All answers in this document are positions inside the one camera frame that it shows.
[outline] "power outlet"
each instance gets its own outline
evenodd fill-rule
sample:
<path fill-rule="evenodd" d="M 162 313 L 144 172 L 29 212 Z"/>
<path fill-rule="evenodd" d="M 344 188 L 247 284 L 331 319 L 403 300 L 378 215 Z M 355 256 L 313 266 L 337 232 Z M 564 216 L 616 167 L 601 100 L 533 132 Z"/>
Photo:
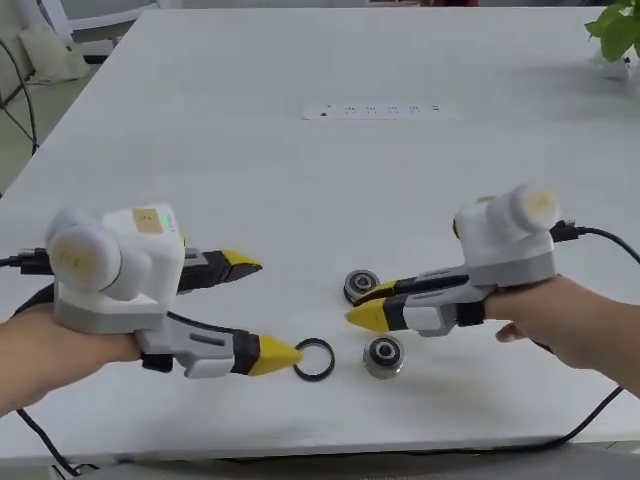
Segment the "power outlet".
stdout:
<path fill-rule="evenodd" d="M 327 104 L 310 106 L 302 113 L 304 120 L 418 120 L 452 118 L 440 105 L 420 103 Z"/>

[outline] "o-ring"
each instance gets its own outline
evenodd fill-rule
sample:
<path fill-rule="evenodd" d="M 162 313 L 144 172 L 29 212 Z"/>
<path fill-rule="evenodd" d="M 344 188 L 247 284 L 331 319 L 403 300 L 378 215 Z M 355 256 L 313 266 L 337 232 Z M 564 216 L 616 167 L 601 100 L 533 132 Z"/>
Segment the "o-ring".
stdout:
<path fill-rule="evenodd" d="M 321 338 L 307 338 L 296 345 L 296 350 L 304 350 L 305 348 L 311 346 L 322 347 L 324 350 L 329 352 L 329 356 L 331 357 L 329 366 L 323 372 L 314 375 L 303 372 L 302 370 L 300 370 L 300 367 L 298 367 L 298 365 L 293 366 L 293 371 L 296 372 L 296 375 L 298 375 L 305 382 L 320 382 L 321 380 L 324 380 L 329 375 L 331 375 L 331 372 L 333 372 L 333 369 L 336 367 L 336 356 L 335 353 L 333 353 L 333 348 L 331 348 L 331 345 L 329 345 L 325 340 L 322 340 Z"/>

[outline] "metal bearing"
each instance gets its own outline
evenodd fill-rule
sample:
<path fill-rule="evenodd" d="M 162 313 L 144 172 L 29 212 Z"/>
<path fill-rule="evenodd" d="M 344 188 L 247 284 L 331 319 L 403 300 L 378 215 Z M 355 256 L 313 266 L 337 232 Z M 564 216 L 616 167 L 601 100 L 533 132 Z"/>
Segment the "metal bearing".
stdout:
<path fill-rule="evenodd" d="M 378 276 L 369 270 L 354 270 L 344 280 L 344 296 L 353 304 L 358 298 L 380 285 Z"/>
<path fill-rule="evenodd" d="M 391 336 L 378 337 L 365 345 L 362 360 L 367 371 L 374 377 L 395 377 L 404 365 L 404 347 Z"/>

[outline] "floor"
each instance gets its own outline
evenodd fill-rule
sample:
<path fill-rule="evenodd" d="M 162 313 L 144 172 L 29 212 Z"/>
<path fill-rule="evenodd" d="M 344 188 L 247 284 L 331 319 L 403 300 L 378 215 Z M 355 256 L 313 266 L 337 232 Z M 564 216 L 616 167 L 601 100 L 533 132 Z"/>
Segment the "floor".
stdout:
<path fill-rule="evenodd" d="M 91 80 L 93 73 L 95 73 L 95 69 L 89 77 L 74 82 L 51 86 L 29 86 L 36 118 L 38 142 L 42 143 L 47 138 L 47 135 Z M 19 94 L 9 104 L 7 110 L 27 131 L 30 131 L 29 114 L 24 94 Z M 7 191 L 30 157 L 31 142 L 5 112 L 0 111 L 0 193 L 4 194 Z"/>

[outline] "hand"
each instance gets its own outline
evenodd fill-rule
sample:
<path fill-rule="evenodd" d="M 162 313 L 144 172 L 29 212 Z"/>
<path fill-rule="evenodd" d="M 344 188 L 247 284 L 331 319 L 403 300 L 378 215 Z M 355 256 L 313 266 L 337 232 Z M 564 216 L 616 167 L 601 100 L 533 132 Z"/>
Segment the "hand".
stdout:
<path fill-rule="evenodd" d="M 564 363 L 596 368 L 607 322 L 623 308 L 565 277 L 498 293 L 485 300 L 487 318 L 510 320 L 501 342 L 530 338 L 547 345 Z"/>
<path fill-rule="evenodd" d="M 77 333 L 53 321 L 53 305 L 30 308 L 0 325 L 0 414 L 32 404 L 107 363 L 139 358 L 132 335 Z"/>

